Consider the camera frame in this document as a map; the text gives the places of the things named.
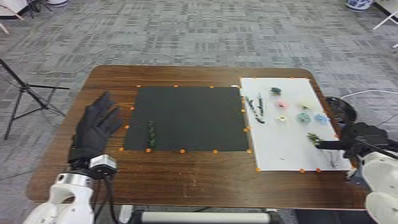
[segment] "wall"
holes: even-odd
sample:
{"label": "wall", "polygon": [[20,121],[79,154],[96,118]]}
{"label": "wall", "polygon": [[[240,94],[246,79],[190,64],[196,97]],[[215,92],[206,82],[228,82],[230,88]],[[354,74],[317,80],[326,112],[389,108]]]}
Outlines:
{"label": "wall", "polygon": [[[7,6],[15,12],[20,12],[27,7],[27,0],[0,0],[0,4]],[[4,8],[0,8],[0,16],[13,16],[13,13]]]}

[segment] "blue object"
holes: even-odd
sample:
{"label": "blue object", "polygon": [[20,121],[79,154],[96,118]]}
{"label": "blue object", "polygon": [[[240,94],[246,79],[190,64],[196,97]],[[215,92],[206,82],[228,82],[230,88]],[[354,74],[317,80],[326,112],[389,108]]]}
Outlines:
{"label": "blue object", "polygon": [[299,120],[304,124],[308,124],[308,123],[311,122],[311,117],[308,116],[306,113],[301,113],[301,114],[297,115],[297,120]]}
{"label": "blue object", "polygon": [[315,120],[322,123],[327,124],[329,123],[329,117],[322,114],[315,115]]}
{"label": "blue object", "polygon": [[373,2],[375,0],[347,0],[345,5],[349,9],[361,12],[370,8]]}

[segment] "wooden table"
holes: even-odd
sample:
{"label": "wooden table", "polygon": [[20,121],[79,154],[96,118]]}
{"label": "wooden table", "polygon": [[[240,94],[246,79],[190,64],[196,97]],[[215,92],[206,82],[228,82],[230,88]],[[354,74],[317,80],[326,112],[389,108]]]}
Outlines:
{"label": "wooden table", "polygon": [[[66,170],[75,126],[84,108],[105,90],[130,107],[141,86],[231,86],[240,77],[306,77],[331,113],[311,73],[285,68],[100,66],[93,70],[29,185],[29,198],[48,199],[57,174]],[[116,203],[212,207],[363,209],[366,191],[345,181],[345,172],[256,172],[247,152],[119,151],[127,129],[111,138],[107,153],[118,160]]]}

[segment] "black mat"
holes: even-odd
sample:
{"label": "black mat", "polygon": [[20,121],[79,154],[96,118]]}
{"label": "black mat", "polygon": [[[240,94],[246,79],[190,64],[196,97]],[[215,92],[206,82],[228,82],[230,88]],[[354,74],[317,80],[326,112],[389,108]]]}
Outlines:
{"label": "black mat", "polygon": [[238,88],[141,88],[127,150],[151,148],[150,122],[155,126],[153,150],[237,151],[249,148]]}

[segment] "small toy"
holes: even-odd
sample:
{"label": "small toy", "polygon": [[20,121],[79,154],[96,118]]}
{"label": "small toy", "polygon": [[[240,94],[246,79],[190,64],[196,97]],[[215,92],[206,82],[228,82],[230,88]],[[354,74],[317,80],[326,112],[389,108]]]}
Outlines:
{"label": "small toy", "polygon": [[302,108],[302,110],[311,110],[310,104],[308,103],[301,103],[301,108]]}
{"label": "small toy", "polygon": [[299,119],[299,121],[301,121],[304,124],[308,124],[308,123],[311,122],[311,117],[308,116],[306,113],[301,113],[301,114],[297,115],[297,119]]}
{"label": "small toy", "polygon": [[281,100],[278,101],[278,107],[283,108],[283,109],[288,108],[288,104]]}
{"label": "small toy", "polygon": [[308,133],[308,139],[313,142],[315,145],[318,145],[318,142],[324,141],[317,134]]}
{"label": "small toy", "polygon": [[270,92],[272,92],[274,96],[281,96],[281,94],[283,94],[283,90],[278,87],[270,88]]}
{"label": "small toy", "polygon": [[327,124],[329,123],[329,117],[322,114],[315,115],[315,120],[320,122],[320,124]]}
{"label": "small toy", "polygon": [[288,119],[286,119],[285,116],[279,116],[279,117],[278,117],[278,120],[279,120],[281,122],[286,122]]}

